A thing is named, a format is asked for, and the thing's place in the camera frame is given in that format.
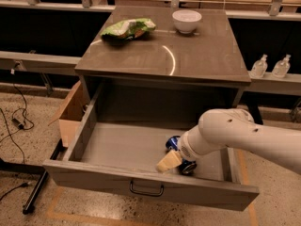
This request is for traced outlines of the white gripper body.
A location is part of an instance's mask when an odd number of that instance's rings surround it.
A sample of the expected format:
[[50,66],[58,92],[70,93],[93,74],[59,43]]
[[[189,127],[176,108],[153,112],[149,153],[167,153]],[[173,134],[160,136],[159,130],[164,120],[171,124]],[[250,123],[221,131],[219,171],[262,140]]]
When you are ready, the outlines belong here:
[[187,161],[195,161],[201,157],[203,138],[198,129],[191,129],[180,136],[178,147],[180,154]]

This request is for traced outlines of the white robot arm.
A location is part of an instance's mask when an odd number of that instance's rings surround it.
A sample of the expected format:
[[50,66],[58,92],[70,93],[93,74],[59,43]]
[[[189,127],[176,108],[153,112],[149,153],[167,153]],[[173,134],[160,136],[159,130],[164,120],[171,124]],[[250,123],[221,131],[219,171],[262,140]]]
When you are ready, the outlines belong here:
[[157,164],[164,172],[178,167],[183,160],[196,161],[203,155],[225,148],[254,153],[287,170],[301,173],[301,132],[256,124],[243,109],[211,109],[204,112],[198,124],[177,140]]

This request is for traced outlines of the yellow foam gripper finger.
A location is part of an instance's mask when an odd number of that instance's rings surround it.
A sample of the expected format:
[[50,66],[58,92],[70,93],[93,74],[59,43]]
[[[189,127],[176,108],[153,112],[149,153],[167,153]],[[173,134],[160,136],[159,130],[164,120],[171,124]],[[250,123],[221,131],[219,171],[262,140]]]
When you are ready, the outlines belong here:
[[169,151],[156,165],[159,172],[165,172],[177,168],[182,163],[181,154],[178,151]]

